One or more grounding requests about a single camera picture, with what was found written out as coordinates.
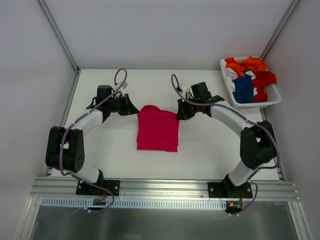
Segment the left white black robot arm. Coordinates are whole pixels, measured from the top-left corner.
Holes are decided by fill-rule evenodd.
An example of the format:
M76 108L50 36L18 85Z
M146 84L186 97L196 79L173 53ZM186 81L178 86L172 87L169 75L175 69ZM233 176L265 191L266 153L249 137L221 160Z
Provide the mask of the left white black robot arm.
M115 86L99 85L96 96L79 118L64 126L53 126L49 131L45 164L63 176L75 177L78 180L79 195L119 194L117 188L111 187L112 182L104 179L102 170L86 162L85 137L112 113L120 116L139 113L124 91L126 87L125 81Z

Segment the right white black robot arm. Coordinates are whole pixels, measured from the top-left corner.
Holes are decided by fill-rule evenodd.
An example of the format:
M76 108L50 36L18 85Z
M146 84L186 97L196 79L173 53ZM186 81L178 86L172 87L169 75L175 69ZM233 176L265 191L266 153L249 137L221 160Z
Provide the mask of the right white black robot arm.
M210 191L223 198L238 198L250 188L250 179L266 164L278 158L279 149L273 127L267 120L255 122L231 107L223 97L211 95L205 82L186 87L181 84L174 90L180 96L178 120L189 120L196 113L203 113L220 121L240 138L240 160L236 167Z

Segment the crimson pink t shirt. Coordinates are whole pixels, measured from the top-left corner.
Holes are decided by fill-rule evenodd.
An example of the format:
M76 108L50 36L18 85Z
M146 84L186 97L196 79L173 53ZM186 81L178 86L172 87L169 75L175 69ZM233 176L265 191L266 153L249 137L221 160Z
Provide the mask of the crimson pink t shirt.
M145 105L137 114L137 149L178 152L179 123L177 114L155 105Z

